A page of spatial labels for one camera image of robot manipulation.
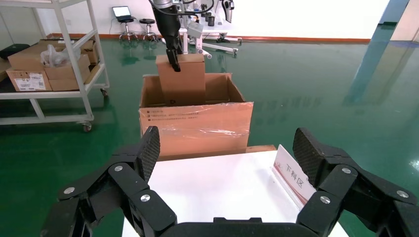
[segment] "cardboard box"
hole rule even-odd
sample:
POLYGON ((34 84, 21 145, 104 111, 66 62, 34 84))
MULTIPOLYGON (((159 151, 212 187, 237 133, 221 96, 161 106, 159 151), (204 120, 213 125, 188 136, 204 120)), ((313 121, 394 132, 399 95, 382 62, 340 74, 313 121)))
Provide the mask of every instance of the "cardboard box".
POLYGON ((202 54, 177 57, 180 72, 175 72, 166 55, 156 58, 165 103, 168 106, 205 104, 205 63, 202 54))
POLYGON ((10 68, 10 63, 7 60, 0 58, 0 81, 4 80, 7 77, 6 70, 10 68))
POLYGON ((159 76, 144 76, 140 125, 142 131, 148 126, 159 128, 159 160, 246 151, 253 102, 244 100, 231 74, 205 74, 204 78, 205 103, 168 107, 159 76))
MULTIPOLYGON (((39 44, 42 45, 48 45, 52 44, 56 49, 58 50, 64 50, 66 48, 65 42, 62 39, 41 39, 39 41, 39 44)), ((86 43, 84 43, 80 50, 82 51, 82 54, 87 54, 89 56, 90 64, 96 65, 99 62, 99 56, 96 49, 96 42, 95 40, 88 40, 86 43)))
MULTIPOLYGON (((82 74, 83 82, 85 82, 90 75, 89 65, 90 61, 88 55, 82 54, 79 59, 79 68, 82 74)), ((45 68, 45 72, 53 91, 79 89, 76 75, 74 74, 71 64, 57 68, 45 68)))
POLYGON ((43 71, 41 53, 46 50, 46 45, 36 44, 9 56, 8 60, 14 70, 43 71))
POLYGON ((51 91, 45 71, 21 71, 8 69, 10 78, 16 91, 51 91))

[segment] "white sign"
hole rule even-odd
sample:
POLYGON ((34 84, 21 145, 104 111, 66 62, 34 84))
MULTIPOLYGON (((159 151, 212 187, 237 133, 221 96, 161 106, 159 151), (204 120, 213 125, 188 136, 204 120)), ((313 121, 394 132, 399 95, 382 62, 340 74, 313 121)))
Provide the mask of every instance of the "white sign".
POLYGON ((305 205, 313 193, 316 192, 308 182, 307 175, 304 174, 297 161, 282 145, 278 146, 274 169, 286 181, 295 194, 295 197, 298 198, 298 200, 294 200, 297 206, 300 207, 299 203, 305 205))
POLYGON ((46 90, 41 73, 29 73, 29 78, 15 81, 20 91, 46 90))

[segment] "open cardboard box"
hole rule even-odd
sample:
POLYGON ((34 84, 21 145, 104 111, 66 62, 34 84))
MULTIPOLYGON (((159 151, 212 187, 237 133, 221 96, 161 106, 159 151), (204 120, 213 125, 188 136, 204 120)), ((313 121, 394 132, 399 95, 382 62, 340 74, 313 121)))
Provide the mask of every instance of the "open cardboard box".
MULTIPOLYGON (((79 89, 71 64, 49 68, 41 63, 41 52, 47 50, 47 45, 46 42, 39 43, 9 56, 12 68, 7 71, 16 91, 69 91, 79 89), (31 73, 35 75, 35 72, 37 74, 34 78, 21 77, 21 75, 30 75, 31 73), (45 86, 34 87, 37 82, 36 80, 40 78, 39 75, 42 75, 45 86)), ((81 54, 78 63, 83 82, 87 83, 90 75, 93 74, 89 70, 89 55, 81 54)))
POLYGON ((0 58, 0 81, 7 77, 6 70, 10 68, 10 63, 7 60, 0 58))
MULTIPOLYGON (((66 48, 65 42, 63 39, 41 39, 39 41, 40 45, 53 45, 56 49, 64 50, 66 48)), ((94 39, 89 39, 86 43, 84 43, 80 50, 82 54, 87 54, 89 57, 89 61, 91 65, 96 65, 99 62, 99 54, 97 53, 96 49, 96 41, 94 39)))
POLYGON ((253 102, 245 101, 231 77, 205 74, 205 104, 170 107, 165 103, 159 76, 143 76, 141 131, 148 126, 159 128, 159 160, 246 151, 253 102))

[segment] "wheel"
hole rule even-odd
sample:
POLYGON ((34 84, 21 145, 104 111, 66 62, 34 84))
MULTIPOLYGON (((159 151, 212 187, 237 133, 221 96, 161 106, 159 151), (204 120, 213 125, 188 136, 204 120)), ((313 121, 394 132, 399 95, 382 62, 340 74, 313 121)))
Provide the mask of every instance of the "wheel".
POLYGON ((85 123, 85 124, 83 125, 83 130, 84 130, 85 132, 90 132, 90 131, 91 131, 91 123, 90 123, 90 122, 85 123))
POLYGON ((100 89, 102 92, 103 97, 108 97, 108 92, 105 89, 100 89))

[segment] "white wall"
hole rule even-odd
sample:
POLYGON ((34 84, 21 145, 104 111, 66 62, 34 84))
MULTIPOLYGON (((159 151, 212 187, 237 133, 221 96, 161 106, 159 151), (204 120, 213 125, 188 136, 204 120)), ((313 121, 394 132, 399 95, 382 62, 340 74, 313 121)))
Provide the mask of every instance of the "white wall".
POLYGON ((384 22, 399 22, 408 2, 409 0, 390 0, 382 15, 380 24, 384 22))
POLYGON ((14 43, 34 44, 42 38, 31 8, 2 6, 0 14, 14 43))
POLYGON ((391 40, 415 40, 419 29, 419 0, 410 0, 391 40))
POLYGON ((0 13, 0 50, 9 47, 13 44, 12 38, 7 31, 6 24, 3 21, 0 13))
MULTIPOLYGON (((389 0, 235 0, 231 36, 370 39, 389 0)), ((148 0, 92 0, 100 34, 108 34, 111 7, 127 5, 137 18, 154 18, 148 0)), ((38 10, 45 33, 59 33, 54 12, 38 10)), ((91 29, 85 2, 64 9, 70 33, 91 29)), ((133 31, 142 31, 130 23, 133 31)), ((123 29, 114 21, 111 34, 123 29)))

